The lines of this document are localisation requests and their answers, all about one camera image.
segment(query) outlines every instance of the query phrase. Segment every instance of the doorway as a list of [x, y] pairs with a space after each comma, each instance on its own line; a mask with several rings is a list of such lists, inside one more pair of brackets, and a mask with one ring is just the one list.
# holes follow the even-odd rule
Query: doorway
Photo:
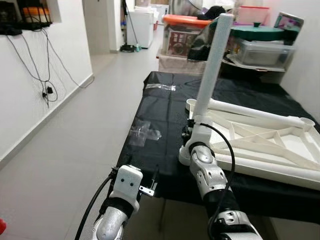
[[114, 54], [110, 53], [107, 1], [109, 0], [82, 0], [86, 35], [94, 75], [108, 65], [114, 57]]

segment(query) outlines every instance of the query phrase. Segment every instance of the pink container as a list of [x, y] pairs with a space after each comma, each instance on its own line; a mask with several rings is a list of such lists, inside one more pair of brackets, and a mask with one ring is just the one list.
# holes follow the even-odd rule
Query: pink container
[[266, 25], [269, 18], [269, 10], [269, 7], [241, 6], [238, 9], [236, 23], [240, 25], [253, 25], [254, 23]]

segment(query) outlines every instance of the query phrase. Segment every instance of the red object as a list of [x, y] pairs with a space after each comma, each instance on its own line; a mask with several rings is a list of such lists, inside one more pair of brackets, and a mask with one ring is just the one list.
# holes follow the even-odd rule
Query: red object
[[0, 235], [4, 233], [7, 228], [7, 224], [0, 218]]
[[163, 16], [163, 21], [170, 25], [188, 25], [190, 27], [196, 27], [204, 29], [209, 23], [210, 20], [198, 20], [196, 16], [182, 16], [182, 15], [173, 15], [166, 14]]
[[157, 30], [158, 24], [159, 24], [159, 21], [156, 21], [156, 23], [153, 24], [153, 31]]

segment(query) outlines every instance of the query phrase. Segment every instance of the green lid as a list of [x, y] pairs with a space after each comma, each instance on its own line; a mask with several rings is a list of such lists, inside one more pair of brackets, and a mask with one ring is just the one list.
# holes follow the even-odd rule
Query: green lid
[[230, 34], [247, 41], [276, 41], [284, 38], [283, 29], [259, 25], [255, 22], [254, 26], [233, 26]]

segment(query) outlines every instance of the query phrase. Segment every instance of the black tablecloth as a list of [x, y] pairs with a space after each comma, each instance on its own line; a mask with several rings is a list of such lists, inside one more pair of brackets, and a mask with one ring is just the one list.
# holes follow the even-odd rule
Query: black tablecloth
[[[151, 72], [144, 81], [143, 97], [136, 121], [150, 121], [151, 129], [162, 137], [147, 139], [143, 147], [129, 144], [122, 148], [118, 166], [131, 164], [143, 172], [143, 184], [149, 186], [158, 166], [156, 196], [165, 199], [201, 204], [195, 179], [187, 166], [178, 161], [182, 145], [182, 128], [187, 124], [186, 100], [196, 99], [201, 79], [198, 76]], [[147, 88], [148, 84], [175, 86], [175, 91]], [[216, 100], [283, 116], [313, 119], [299, 103], [279, 85], [259, 81], [219, 79], [213, 97]], [[235, 174], [231, 185], [242, 211], [248, 214], [285, 218], [320, 224], [320, 191], [298, 187], [259, 177]]]

